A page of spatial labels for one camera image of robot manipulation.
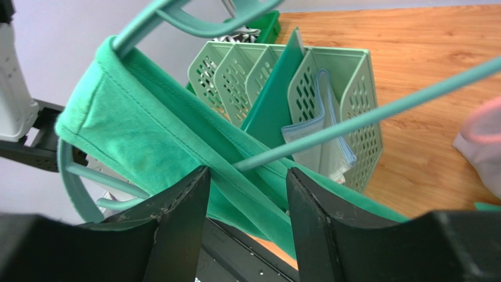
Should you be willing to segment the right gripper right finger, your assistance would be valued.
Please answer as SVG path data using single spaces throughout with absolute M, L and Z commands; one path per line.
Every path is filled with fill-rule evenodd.
M 500 280 L 498 211 L 439 210 L 398 223 L 298 168 L 286 187 L 301 281 Z

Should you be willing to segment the green tank top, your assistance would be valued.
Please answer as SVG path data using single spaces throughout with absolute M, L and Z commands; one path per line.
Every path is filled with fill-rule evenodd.
M 147 195 L 199 166 L 211 170 L 207 214 L 295 255 L 283 158 L 240 172 L 234 164 L 267 147 L 230 124 L 137 49 L 124 58 L 109 37 L 77 84 L 55 131 L 58 158 L 70 147 L 98 159 Z

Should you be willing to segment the black white striped tank top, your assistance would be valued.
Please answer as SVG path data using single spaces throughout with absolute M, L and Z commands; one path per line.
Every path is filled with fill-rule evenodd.
M 255 43 L 259 35 L 261 34 L 260 29 L 249 28 L 248 26 L 243 26 L 229 35 L 224 35 L 220 37 L 213 38 L 214 42 L 230 42 L 230 43 Z

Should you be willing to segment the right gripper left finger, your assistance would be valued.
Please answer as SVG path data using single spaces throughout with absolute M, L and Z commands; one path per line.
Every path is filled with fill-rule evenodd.
M 1 215 L 2 281 L 194 281 L 211 173 L 198 167 L 172 187 L 96 223 Z

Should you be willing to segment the teal plastic hanger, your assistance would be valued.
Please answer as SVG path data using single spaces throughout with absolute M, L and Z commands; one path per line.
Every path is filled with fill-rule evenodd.
M 297 167 L 330 194 L 385 219 L 406 217 L 360 190 L 382 153 L 379 122 L 500 70 L 481 64 L 388 105 L 376 103 L 366 49 L 210 43 L 188 75 L 189 90 L 136 46 L 160 23 L 210 38 L 277 5 L 238 1 L 237 17 L 202 21 L 182 1 L 153 1 L 106 38 L 74 89 L 55 132 L 67 194 L 85 222 L 103 209 L 146 203 L 199 166 L 211 171 L 207 215 L 293 253 L 286 189 Z M 347 185 L 333 161 L 356 153 Z

